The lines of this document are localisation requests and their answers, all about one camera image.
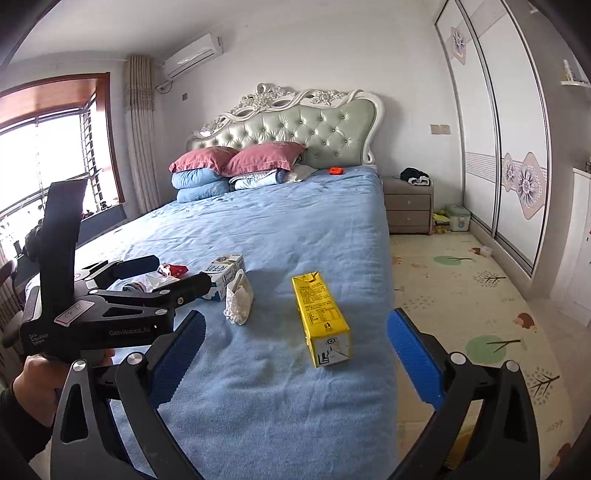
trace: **white cabinet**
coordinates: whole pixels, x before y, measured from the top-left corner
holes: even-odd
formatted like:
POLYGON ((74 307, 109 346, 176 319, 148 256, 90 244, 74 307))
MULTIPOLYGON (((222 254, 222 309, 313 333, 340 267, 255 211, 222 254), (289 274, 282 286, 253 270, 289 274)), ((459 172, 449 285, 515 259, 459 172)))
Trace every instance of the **white cabinet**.
POLYGON ((562 313, 591 322, 591 175, 574 170, 569 236, 550 298, 562 313))

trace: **plastic bag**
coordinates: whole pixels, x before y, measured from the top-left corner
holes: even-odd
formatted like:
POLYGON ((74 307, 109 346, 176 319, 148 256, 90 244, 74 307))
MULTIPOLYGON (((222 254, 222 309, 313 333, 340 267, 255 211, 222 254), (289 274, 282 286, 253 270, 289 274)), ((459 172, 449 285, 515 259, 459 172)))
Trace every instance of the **plastic bag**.
POLYGON ((251 312, 253 292, 243 269, 236 272, 234 280, 226 287, 226 310, 223 314, 231 323, 244 324, 251 312))

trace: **metal screw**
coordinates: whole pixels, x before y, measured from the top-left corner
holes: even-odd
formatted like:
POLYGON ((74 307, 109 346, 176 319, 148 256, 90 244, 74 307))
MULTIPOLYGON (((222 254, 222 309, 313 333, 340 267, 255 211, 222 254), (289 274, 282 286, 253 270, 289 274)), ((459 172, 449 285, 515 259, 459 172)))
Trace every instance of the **metal screw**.
POLYGON ((511 372, 518 372, 519 371, 519 364, 514 360, 509 360, 506 364, 507 370, 511 372))
POLYGON ((129 363, 130 365, 137 365, 142 361, 143 358, 144 356, 139 352, 130 353, 127 356, 127 363, 129 363))
POLYGON ((82 372, 86 368, 86 362, 84 360, 76 360, 72 364, 74 372, 82 372))
POLYGON ((452 359, 452 362, 454 362, 456 365, 463 365, 466 363, 466 357, 459 352, 452 353, 450 358, 452 359))

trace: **hand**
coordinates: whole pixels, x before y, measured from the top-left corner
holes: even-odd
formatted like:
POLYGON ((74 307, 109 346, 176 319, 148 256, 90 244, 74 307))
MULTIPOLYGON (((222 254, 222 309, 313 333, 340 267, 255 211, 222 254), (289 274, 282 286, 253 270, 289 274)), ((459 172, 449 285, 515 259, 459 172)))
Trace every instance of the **hand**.
MULTIPOLYGON (((113 349, 105 350, 102 365, 113 365, 113 349)), ((59 398, 56 388, 63 388, 70 365, 48 360, 41 355, 28 356, 22 373, 14 379, 12 389, 21 407, 39 423, 51 427, 59 398)))

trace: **black clothing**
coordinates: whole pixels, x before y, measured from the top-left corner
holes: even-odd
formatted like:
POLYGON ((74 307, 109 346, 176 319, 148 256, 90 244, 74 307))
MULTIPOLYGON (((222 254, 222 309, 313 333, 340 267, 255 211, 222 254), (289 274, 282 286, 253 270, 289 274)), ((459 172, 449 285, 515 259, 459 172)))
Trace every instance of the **black clothing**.
POLYGON ((0 472, 2 479, 39 480, 28 462, 42 452, 51 427, 40 424, 17 402, 12 386, 0 392, 0 472))

